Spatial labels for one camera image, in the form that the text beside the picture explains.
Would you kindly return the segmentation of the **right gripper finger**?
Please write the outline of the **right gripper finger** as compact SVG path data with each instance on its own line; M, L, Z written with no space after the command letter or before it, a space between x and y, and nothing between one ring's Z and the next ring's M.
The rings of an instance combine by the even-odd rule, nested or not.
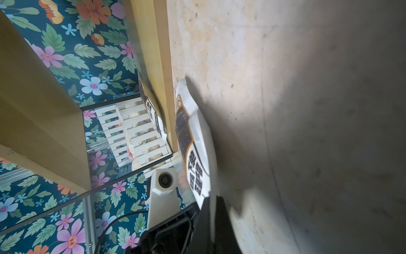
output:
M188 254L240 254L225 201L222 197L207 197L193 230Z

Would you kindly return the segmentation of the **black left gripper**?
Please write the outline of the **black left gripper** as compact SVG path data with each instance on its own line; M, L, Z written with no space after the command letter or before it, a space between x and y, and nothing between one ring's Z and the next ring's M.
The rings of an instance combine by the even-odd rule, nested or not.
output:
M190 243L200 209L192 203L168 220L142 234L136 247L126 254L184 254Z

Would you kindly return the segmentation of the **yellow label coffee bag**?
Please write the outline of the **yellow label coffee bag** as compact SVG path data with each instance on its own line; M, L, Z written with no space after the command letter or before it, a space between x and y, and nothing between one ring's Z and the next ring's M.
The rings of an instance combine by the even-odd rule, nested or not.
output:
M189 92L187 81L176 89L176 135L194 198L201 208L204 199L218 194L217 160L210 127Z

